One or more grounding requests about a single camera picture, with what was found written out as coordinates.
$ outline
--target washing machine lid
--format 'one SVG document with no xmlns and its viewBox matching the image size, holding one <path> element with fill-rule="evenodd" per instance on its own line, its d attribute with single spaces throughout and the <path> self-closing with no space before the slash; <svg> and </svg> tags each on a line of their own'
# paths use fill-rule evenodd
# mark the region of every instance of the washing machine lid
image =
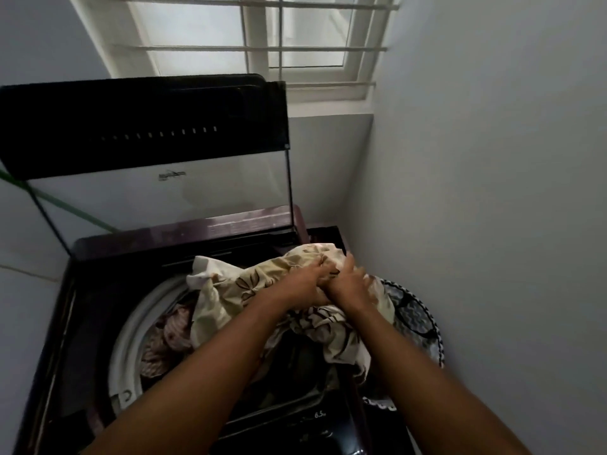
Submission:
<svg viewBox="0 0 607 455">
<path fill-rule="evenodd" d="M 3 87 L 0 107 L 0 159 L 72 257 L 81 238 L 252 210 L 287 206 L 293 225 L 282 82 L 39 83 Z"/>
</svg>

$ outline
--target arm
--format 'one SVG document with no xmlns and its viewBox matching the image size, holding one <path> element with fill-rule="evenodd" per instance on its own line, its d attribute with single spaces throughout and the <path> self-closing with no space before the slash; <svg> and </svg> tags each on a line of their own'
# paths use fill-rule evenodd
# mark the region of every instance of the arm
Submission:
<svg viewBox="0 0 607 455">
<path fill-rule="evenodd" d="M 348 255 L 324 287 L 360 333 L 423 453 L 529 455 L 494 413 L 379 314 L 364 274 Z"/>
<path fill-rule="evenodd" d="M 316 284 L 331 269 L 317 261 L 261 290 L 241 314 L 121 413 L 83 453 L 207 453 L 285 312 L 328 303 Z"/>
</svg>

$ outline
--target forearm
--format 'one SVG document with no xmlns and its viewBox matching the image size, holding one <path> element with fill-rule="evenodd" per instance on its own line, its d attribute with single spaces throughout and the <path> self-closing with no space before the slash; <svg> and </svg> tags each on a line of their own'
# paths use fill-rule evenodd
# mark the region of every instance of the forearm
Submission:
<svg viewBox="0 0 607 455">
<path fill-rule="evenodd" d="M 208 343 L 126 409 L 86 455 L 206 453 L 284 311 L 270 293 L 255 296 Z"/>
<path fill-rule="evenodd" d="M 464 386 L 401 336 L 370 304 L 346 311 L 424 454 L 528 454 Z"/>
</svg>

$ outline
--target person's left hand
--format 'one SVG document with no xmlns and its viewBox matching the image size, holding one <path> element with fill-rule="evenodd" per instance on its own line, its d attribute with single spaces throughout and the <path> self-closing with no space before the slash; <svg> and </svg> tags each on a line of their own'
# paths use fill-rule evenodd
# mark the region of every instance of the person's left hand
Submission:
<svg viewBox="0 0 607 455">
<path fill-rule="evenodd" d="M 332 272 L 336 272 L 335 264 L 318 258 L 308 266 L 292 268 L 288 275 L 262 289 L 259 295 L 272 298 L 284 310 L 330 305 L 330 300 L 317 285 Z"/>
</svg>

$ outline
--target transparent lid panel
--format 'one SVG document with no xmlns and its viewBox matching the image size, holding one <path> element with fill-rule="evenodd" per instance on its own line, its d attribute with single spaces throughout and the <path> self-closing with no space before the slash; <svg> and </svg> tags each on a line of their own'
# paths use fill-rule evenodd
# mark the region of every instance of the transparent lid panel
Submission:
<svg viewBox="0 0 607 455">
<path fill-rule="evenodd" d="M 285 152 L 35 179 L 68 246 L 80 238 L 290 206 Z"/>
</svg>

